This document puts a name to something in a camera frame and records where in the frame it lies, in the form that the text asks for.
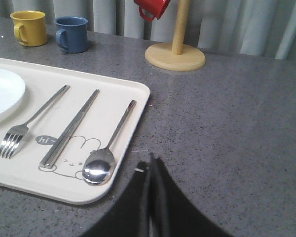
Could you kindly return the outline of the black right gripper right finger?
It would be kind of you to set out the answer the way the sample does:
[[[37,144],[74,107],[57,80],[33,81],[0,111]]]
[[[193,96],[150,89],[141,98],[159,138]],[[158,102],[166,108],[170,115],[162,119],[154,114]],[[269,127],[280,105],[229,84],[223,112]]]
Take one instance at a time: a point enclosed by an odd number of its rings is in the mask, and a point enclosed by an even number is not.
[[[164,162],[150,153],[150,216],[156,237],[229,237],[176,185]]]

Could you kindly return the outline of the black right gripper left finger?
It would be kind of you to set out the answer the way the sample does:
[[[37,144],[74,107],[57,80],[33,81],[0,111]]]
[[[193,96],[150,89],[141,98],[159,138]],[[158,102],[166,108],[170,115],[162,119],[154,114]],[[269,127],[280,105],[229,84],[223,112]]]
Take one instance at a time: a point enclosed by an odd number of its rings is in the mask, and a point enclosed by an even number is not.
[[[149,236],[148,164],[141,161],[126,189],[108,213],[84,237],[148,237]]]

